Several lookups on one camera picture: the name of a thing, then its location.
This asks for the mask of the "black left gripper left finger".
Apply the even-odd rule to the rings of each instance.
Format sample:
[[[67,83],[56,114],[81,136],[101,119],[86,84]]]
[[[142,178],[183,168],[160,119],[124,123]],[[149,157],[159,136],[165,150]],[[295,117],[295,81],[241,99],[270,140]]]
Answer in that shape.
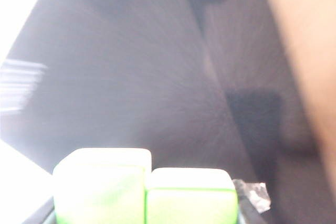
[[[23,224],[56,224],[54,200],[49,199],[33,214],[23,221]]]

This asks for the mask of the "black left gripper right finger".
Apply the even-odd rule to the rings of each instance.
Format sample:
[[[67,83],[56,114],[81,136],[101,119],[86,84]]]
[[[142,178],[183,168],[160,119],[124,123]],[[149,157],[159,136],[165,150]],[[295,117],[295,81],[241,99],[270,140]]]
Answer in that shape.
[[[248,183],[242,179],[233,179],[238,195],[239,224],[266,224],[262,214],[270,209],[270,197],[263,182]]]

